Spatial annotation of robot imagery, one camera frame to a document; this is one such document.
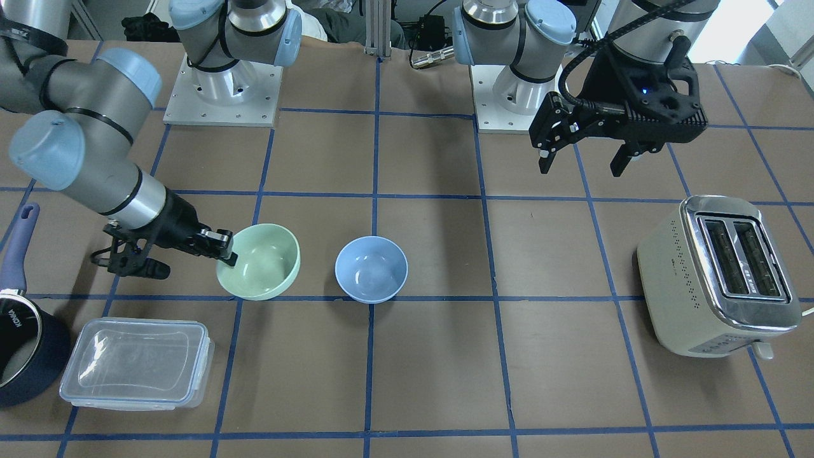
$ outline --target light blue joint cap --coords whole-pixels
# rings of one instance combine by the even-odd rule
[[[274,65],[278,67],[290,67],[297,60],[300,53],[300,42],[303,39],[303,20],[297,10],[288,10],[286,24],[282,28],[280,46],[277,48],[277,55],[274,56]]]
[[[571,44],[576,35],[574,13],[557,0],[529,0],[526,16],[537,32],[559,45]]]
[[[472,59],[472,50],[469,48],[469,39],[466,38],[466,28],[461,15],[461,8],[455,8],[455,20],[453,22],[453,47],[455,48],[455,60],[459,64],[475,65]]]
[[[99,59],[122,72],[155,107],[155,99],[161,92],[161,76],[147,59],[125,48],[111,48],[104,51]]]
[[[8,156],[31,178],[62,191],[82,169],[85,134],[76,121],[61,112],[40,112],[11,138]]]
[[[221,9],[223,0],[172,0],[169,18],[176,30],[192,29]]]

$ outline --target clear plastic lid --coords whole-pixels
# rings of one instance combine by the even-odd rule
[[[77,406],[166,410],[189,403],[208,366],[208,331],[195,321],[93,319],[59,386]]]

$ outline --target toaster slot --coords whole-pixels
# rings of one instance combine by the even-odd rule
[[[712,245],[712,255],[720,268],[726,289],[733,294],[749,294],[746,279],[743,278],[741,264],[737,260],[735,247],[729,239],[726,223],[718,219],[705,219],[704,225]]]
[[[734,226],[758,292],[764,296],[780,297],[780,290],[755,227],[748,222],[735,222]]]

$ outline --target tiled table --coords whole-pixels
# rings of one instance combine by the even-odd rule
[[[181,46],[71,52],[111,46],[156,65],[164,106]],[[235,300],[212,260],[176,251],[153,252],[173,268],[164,281],[91,266],[104,219],[3,155],[0,243],[20,205],[42,206],[27,272],[44,309],[74,333],[102,315],[198,320],[216,353],[191,410],[77,409],[54,384],[0,411],[0,456],[814,456],[814,319],[775,340],[774,361],[680,357],[655,340],[632,262],[685,196],[738,196],[765,212],[814,306],[814,101],[798,81],[699,65],[712,126],[698,140],[613,178],[617,142],[587,139],[540,176],[525,136],[475,131],[466,67],[405,59],[303,49],[274,131],[147,119],[130,156],[202,222],[297,235],[300,275],[270,302]],[[0,114],[5,147],[27,117]],[[377,306],[333,276],[342,246],[369,234],[410,262]]]

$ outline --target plastic container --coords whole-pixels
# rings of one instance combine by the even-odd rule
[[[334,266],[342,290],[365,304],[379,304],[395,296],[407,281],[407,270],[407,257],[399,245],[377,236],[345,245]]]
[[[214,350],[195,321],[92,319],[77,338],[59,395],[78,407],[112,410],[196,407]]]
[[[229,293],[249,301],[265,301],[288,289],[300,273],[300,244],[277,224],[256,224],[234,235],[234,267],[216,264],[217,281]]]

